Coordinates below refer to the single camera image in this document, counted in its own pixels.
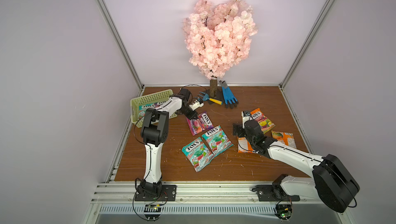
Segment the purple Fox's berries candy bag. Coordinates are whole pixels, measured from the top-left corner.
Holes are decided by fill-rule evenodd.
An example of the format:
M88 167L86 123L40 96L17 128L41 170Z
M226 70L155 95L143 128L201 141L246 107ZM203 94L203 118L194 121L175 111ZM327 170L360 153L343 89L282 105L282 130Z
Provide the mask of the purple Fox's berries candy bag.
M187 118L186 120L193 136L214 128L214 125L209 119L207 112L200 113L196 119L189 120Z

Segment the green mint blossom candy bag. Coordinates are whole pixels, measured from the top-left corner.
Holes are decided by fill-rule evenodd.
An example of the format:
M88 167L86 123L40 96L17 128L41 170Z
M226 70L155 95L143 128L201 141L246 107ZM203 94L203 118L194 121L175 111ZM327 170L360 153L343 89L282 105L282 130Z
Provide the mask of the green mint blossom candy bag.
M221 126L216 126L205 132L202 138L207 142L215 157L233 146Z

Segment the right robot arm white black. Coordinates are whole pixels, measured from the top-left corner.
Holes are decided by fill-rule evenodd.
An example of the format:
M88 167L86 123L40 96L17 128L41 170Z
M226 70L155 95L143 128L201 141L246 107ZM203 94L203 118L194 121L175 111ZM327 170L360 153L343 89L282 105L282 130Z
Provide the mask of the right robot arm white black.
M322 157L287 146L264 135L255 120L233 124L233 134L246 138L257 154L281 161L307 175L305 178L279 176L270 191L274 199L285 201L292 196L318 199L338 213L350 208L356 200L360 186L336 156Z

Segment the light green plastic basket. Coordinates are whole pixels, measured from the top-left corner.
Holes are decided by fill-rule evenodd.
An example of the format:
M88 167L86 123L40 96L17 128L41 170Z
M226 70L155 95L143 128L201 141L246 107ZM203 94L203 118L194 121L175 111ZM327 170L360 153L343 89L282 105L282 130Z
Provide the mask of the light green plastic basket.
M137 119L138 116L138 109L139 106L145 105L145 104L151 104L159 101L167 101L169 97L173 95L173 91L168 89L160 92L156 92L153 94L148 94L140 97L136 97L131 99L130 101L130 109L131 109L131 122L133 124L136 124L137 127L142 126L143 120Z

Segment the orange Fox's fruits candy bag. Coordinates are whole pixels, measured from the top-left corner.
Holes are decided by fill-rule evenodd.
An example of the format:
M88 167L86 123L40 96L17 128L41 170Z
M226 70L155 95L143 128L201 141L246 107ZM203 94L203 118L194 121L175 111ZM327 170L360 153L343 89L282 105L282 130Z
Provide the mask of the orange Fox's fruits candy bag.
M253 111L250 112L252 118L256 120L261 128L261 131L265 134L268 131L270 131L272 128L275 127L275 124L270 121L260 110L260 108L257 108Z

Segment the blue grey gardening glove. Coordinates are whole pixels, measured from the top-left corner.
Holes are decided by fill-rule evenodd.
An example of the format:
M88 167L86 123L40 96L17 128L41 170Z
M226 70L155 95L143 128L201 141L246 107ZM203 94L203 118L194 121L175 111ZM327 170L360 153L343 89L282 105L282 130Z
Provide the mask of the blue grey gardening glove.
M226 81L220 81L220 86L222 87L222 94L226 108L236 108L239 102L234 96Z

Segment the artificial pink blossom tree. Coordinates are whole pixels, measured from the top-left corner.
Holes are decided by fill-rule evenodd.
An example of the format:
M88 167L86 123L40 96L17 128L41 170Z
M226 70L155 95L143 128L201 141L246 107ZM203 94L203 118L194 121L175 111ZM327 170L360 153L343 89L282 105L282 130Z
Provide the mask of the artificial pink blossom tree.
M251 37L257 34L253 8L245 0L197 0L193 12L184 19L189 62L209 79L209 96L216 95L218 80L250 53Z

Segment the aluminium front rail base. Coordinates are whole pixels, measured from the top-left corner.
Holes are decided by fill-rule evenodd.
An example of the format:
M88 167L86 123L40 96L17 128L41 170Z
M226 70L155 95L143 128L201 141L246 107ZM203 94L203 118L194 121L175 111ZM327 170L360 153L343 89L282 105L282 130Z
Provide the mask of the aluminium front rail base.
M260 181L214 181L214 182L167 182L166 192L158 203L167 202L161 212L165 215L248 215L275 219L276 204L291 204L293 216L306 213L313 216L325 213L339 216L325 204L316 199L300 196L300 201L268 201L259 200L258 194L252 191L258 185L267 186L269 182ZM86 221L94 221L100 214L132 214L134 183L100 183L92 197ZM142 198L135 202L140 209L153 200Z

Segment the aluminium corner frame post left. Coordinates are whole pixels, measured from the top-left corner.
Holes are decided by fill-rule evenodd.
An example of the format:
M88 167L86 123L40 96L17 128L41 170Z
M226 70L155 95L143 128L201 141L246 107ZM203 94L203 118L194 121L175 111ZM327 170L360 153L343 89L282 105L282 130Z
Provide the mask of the aluminium corner frame post left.
M105 3L105 0L95 0L95 1L98 5L98 8L99 8L103 18L104 18L105 23L107 24L107 26L110 30L111 35L114 38L116 45L118 46L118 48L121 52L121 55L129 69L139 91L142 92L142 90L144 88L144 84L142 83L140 77L138 76L138 73L132 63L132 59L131 59L129 53L127 52L125 44L123 43L122 38L119 34L119 31L115 25L115 22L114 22L113 18L111 17L110 11Z

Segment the aluminium corner frame post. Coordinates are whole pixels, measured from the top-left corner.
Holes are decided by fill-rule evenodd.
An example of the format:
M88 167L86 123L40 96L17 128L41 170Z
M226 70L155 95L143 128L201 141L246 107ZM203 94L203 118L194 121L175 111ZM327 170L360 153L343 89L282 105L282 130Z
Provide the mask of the aluminium corner frame post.
M293 73L297 69L298 65L300 64L301 60L303 59L304 55L306 54L307 50L309 49L311 43L314 41L317 33L319 32L320 28L322 27L325 19L327 18L328 14L335 2L336 2L336 0L326 0L325 1L322 9L319 12L319 15L317 16L311 30L308 33L301 49L299 50L291 68L287 72L287 74L284 77L284 79L282 80L282 82L279 84L279 89L281 91L283 91L285 89L285 87L287 86Z
M129 53L127 52L125 44L123 43L122 38L119 34L119 31L115 25L115 22L114 22L113 18L111 17L110 11L105 3L105 0L95 0L95 1L98 5L98 8L99 8L103 18L104 18L105 23L107 24L107 26L110 30L111 35L114 38L116 45L118 46L118 48L121 52L121 55L129 69L139 91L142 92L142 90L144 88L144 84L142 83L140 77L138 76L138 73L132 63L132 59L131 59Z

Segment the aluminium corner frame post right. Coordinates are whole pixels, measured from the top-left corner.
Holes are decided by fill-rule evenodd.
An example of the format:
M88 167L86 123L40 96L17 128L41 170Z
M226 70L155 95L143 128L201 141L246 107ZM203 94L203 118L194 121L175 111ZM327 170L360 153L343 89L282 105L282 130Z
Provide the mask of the aluminium corner frame post right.
M317 16L311 30L308 33L301 49L299 50L291 68L287 72L287 74L284 77L284 79L282 80L282 82L279 84L279 89L281 91L283 91L285 89L285 87L287 86L293 73L297 69L298 65L300 64L301 60L303 59L304 55L306 54L307 50L309 49L311 43L314 41L317 33L319 32L320 28L322 27L325 19L327 18L328 14L335 2L336 2L336 0L326 0L325 1L322 9L319 12L319 15Z

